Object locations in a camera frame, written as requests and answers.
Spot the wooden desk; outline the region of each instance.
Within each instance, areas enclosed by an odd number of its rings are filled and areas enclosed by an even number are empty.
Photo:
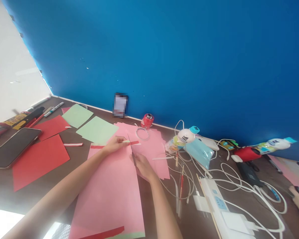
[[[64,107],[72,106],[74,103],[58,99],[52,98],[49,101],[43,103],[41,106],[48,108],[50,106],[56,106],[60,102],[64,102]],[[98,117],[110,122],[124,122],[127,124],[132,124],[136,122],[139,124],[139,121],[135,121],[133,119],[118,119],[113,118],[111,113],[97,110],[89,107],[89,110],[94,112]],[[62,115],[61,108],[52,113],[47,119],[43,118],[40,122],[44,122],[45,120],[52,119],[56,115]],[[161,131],[163,139],[169,140],[173,135],[174,131],[162,127],[153,126],[153,128]],[[33,183],[27,185],[26,187],[20,189],[17,192],[13,192],[13,178],[12,178],[12,170],[0,170],[0,209],[16,212],[20,214],[26,214],[50,189],[52,189],[60,180],[62,180],[68,173],[82,164],[86,159],[90,147],[90,141],[83,139],[80,135],[76,134],[76,128],[67,129],[60,133],[60,136],[64,143],[82,143],[82,147],[67,147],[66,150],[69,153],[71,160],[64,163],[63,165],[57,167],[53,171],[47,173],[43,177],[35,180]],[[4,134],[0,138],[0,145],[3,144],[12,134],[15,133],[15,130],[10,130],[6,134]],[[211,162],[211,168],[219,168],[220,163],[226,162],[227,151],[220,149],[218,151],[217,159]],[[230,159],[228,162],[230,166],[232,166],[237,172],[235,163]],[[293,204],[290,196],[288,195],[288,187],[290,183],[286,180],[281,174],[277,173],[277,171],[264,159],[258,159],[255,161],[255,164],[260,168],[260,172],[257,173],[259,178],[263,181],[266,181],[272,184],[274,187],[283,194],[287,203],[288,203],[288,212],[282,216],[285,221],[286,231],[284,232],[284,238],[299,239],[299,211],[297,207]],[[168,160],[168,165],[175,169],[175,161],[170,159]],[[198,191],[201,193],[201,189],[199,183],[196,178],[197,169],[192,164],[192,162],[187,164],[193,173],[195,184],[198,188]],[[170,170],[170,174],[178,181],[179,174]],[[214,177],[227,179],[222,173],[214,173]],[[154,205],[152,201],[151,189],[144,179],[138,177],[140,194],[142,200],[142,210],[144,216],[144,224],[145,224],[145,233],[146,238],[156,238],[156,225],[155,225],[155,214],[154,214]],[[164,180],[164,184],[169,188],[171,192],[175,192],[175,183],[173,180]],[[225,183],[219,183],[220,185],[224,185],[228,188],[233,188],[233,185],[226,185]],[[273,214],[268,211],[261,203],[259,203],[255,196],[251,193],[244,192],[242,190],[238,190],[235,192],[229,192],[223,189],[220,189],[223,197],[233,202],[240,207],[244,208],[248,212],[250,212],[253,216],[255,216],[264,226],[267,228],[276,229],[278,228],[277,220],[273,216]],[[167,191],[166,196],[173,211],[176,211],[176,200],[170,195]],[[184,182],[184,194],[188,193],[188,184]],[[66,212],[60,217],[59,221],[67,224],[71,224],[74,209],[75,209],[76,200],[71,204],[71,206],[66,210]],[[243,213],[239,209],[228,205],[230,211]],[[275,204],[275,207],[278,210],[282,210],[282,205]],[[183,204],[182,207],[182,218],[178,220],[181,232],[184,238],[190,239],[198,239],[198,238],[208,238],[208,239],[217,239],[217,233],[211,219],[211,216],[204,217],[202,212],[198,212],[196,210],[194,200],[191,197],[189,200],[189,204]],[[256,232],[256,238],[271,238],[266,232]]]

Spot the white plastic bottle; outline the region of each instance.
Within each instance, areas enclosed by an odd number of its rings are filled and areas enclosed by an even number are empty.
[[[290,137],[284,139],[274,138],[267,142],[257,144],[255,148],[260,151],[260,154],[268,154],[279,149],[288,149],[291,144],[295,142],[297,141]]]
[[[195,134],[199,132],[199,128],[192,126],[189,129],[182,129],[170,141],[165,144],[165,150],[169,153],[175,153],[183,148],[185,144],[193,142]]]

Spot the power strip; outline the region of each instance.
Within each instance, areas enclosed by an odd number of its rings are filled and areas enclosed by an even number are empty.
[[[255,239],[246,217],[229,211],[216,182],[200,178],[200,183],[222,239]]]

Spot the person's left hand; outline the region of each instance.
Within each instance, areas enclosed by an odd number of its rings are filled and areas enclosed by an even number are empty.
[[[126,138],[123,136],[114,136],[102,149],[104,152],[106,152],[107,154],[113,153],[116,150],[122,148],[122,147],[126,147],[129,145],[129,142],[125,142],[123,143],[123,141],[125,141]]]

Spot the blue wall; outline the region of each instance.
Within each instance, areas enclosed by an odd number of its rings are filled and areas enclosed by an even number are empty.
[[[124,92],[132,117],[299,141],[299,0],[4,3],[55,95],[111,110]]]

